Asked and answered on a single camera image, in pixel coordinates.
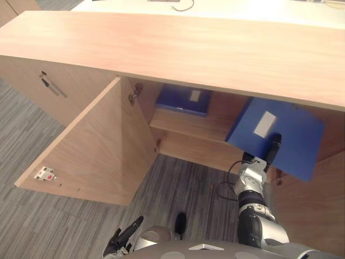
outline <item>door hinge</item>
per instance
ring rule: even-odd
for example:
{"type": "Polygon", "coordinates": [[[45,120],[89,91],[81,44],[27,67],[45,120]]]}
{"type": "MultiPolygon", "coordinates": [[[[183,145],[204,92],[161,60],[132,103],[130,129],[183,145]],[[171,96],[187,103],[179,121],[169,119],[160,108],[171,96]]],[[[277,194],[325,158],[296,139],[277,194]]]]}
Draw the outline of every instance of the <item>door hinge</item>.
{"type": "Polygon", "coordinates": [[[55,174],[53,174],[54,169],[49,167],[42,167],[42,169],[34,176],[36,180],[40,181],[52,181],[56,179],[55,174]]]}
{"type": "Polygon", "coordinates": [[[135,103],[135,99],[141,94],[142,90],[143,90],[143,84],[135,84],[135,90],[134,90],[134,94],[130,94],[128,96],[128,100],[130,102],[130,104],[134,105],[135,103]]]}

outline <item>metal joint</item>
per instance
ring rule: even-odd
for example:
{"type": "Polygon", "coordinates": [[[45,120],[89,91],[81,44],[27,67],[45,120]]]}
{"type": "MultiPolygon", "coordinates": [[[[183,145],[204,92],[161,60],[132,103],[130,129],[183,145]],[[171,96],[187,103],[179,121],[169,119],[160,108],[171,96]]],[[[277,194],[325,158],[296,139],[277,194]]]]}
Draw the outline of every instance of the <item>metal joint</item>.
{"type": "Polygon", "coordinates": [[[142,90],[143,90],[143,84],[135,84],[135,90],[134,90],[134,94],[130,94],[128,96],[128,100],[130,102],[130,104],[134,105],[135,100],[138,98],[138,96],[141,94],[142,90]]]}

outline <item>cabinet top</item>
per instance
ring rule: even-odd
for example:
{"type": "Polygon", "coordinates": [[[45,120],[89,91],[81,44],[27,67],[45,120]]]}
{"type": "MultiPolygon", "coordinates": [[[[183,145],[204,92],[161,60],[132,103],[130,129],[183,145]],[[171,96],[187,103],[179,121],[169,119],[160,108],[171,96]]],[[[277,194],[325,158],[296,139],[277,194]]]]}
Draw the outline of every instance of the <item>cabinet top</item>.
{"type": "Polygon", "coordinates": [[[345,30],[128,13],[27,11],[0,56],[345,111],[345,30]]]}

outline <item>black wire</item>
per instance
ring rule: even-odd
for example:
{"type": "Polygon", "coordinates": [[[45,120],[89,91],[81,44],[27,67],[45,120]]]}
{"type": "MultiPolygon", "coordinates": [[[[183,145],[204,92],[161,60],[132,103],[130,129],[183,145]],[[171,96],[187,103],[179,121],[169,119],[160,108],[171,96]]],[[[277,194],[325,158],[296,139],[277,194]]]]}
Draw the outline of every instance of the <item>black wire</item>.
{"type": "Polygon", "coordinates": [[[191,9],[192,7],[194,6],[194,0],[192,0],[192,5],[186,9],[183,9],[183,10],[179,10],[179,9],[176,9],[175,7],[171,6],[175,11],[178,11],[178,12],[184,12],[184,11],[187,11],[189,9],[191,9]]]}
{"type": "Polygon", "coordinates": [[[220,190],[220,187],[221,185],[223,184],[227,184],[228,187],[232,190],[232,192],[236,195],[236,193],[234,192],[233,188],[232,188],[232,185],[234,185],[234,183],[230,182],[230,173],[231,173],[231,169],[238,163],[241,163],[241,162],[244,162],[244,163],[250,163],[249,161],[246,161],[246,160],[238,160],[236,161],[235,163],[232,164],[232,166],[230,166],[230,169],[228,170],[227,172],[227,176],[226,176],[226,181],[224,182],[221,182],[220,184],[218,184],[217,188],[216,188],[216,194],[219,198],[222,198],[224,200],[227,200],[227,201],[237,201],[237,199],[232,199],[232,198],[229,198],[229,197],[225,197],[225,196],[222,196],[219,194],[219,190],[220,190]]]}

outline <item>blue binder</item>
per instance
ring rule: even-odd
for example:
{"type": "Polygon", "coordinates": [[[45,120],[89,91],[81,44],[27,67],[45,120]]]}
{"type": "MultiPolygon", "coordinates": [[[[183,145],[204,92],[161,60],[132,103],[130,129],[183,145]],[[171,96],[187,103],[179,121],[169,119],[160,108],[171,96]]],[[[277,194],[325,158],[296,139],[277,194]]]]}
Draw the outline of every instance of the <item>blue binder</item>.
{"type": "Polygon", "coordinates": [[[206,116],[210,97],[210,90],[164,84],[156,100],[156,106],[177,112],[206,116]]]}
{"type": "Polygon", "coordinates": [[[313,176],[324,127],[296,104],[250,98],[225,141],[263,159],[273,136],[280,133],[281,145],[273,165],[308,181],[313,176]]]}

